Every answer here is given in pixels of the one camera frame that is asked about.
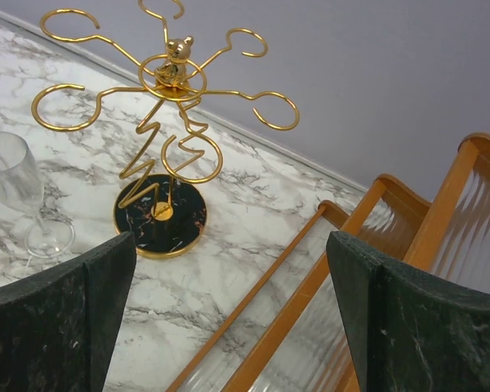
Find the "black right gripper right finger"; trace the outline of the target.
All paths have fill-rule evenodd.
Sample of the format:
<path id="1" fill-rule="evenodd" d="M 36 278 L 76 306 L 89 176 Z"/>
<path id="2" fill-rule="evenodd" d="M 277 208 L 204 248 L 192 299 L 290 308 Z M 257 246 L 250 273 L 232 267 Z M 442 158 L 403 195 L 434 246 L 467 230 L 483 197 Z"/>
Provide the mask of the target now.
<path id="1" fill-rule="evenodd" d="M 326 253 L 362 391 L 490 391 L 490 294 L 342 231 Z"/>

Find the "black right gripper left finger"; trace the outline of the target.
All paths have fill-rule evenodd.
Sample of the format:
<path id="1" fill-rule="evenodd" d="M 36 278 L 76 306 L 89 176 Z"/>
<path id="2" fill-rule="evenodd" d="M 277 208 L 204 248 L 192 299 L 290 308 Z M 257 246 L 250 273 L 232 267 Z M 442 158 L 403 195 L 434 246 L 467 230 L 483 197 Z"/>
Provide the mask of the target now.
<path id="1" fill-rule="evenodd" d="M 0 287 L 0 391 L 101 391 L 136 268 L 133 234 Z"/>

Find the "clear tall wine glass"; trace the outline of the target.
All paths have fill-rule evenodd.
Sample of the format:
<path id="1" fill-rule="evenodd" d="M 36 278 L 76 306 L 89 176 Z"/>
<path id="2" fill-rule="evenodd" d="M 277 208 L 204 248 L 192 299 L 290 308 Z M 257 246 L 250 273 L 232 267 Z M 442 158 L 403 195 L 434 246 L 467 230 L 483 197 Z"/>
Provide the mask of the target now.
<path id="1" fill-rule="evenodd" d="M 63 254 L 75 239 L 73 226 L 62 220 L 43 219 L 44 182 L 24 138 L 0 131 L 0 203 L 33 220 L 24 233 L 28 253 L 49 259 Z"/>

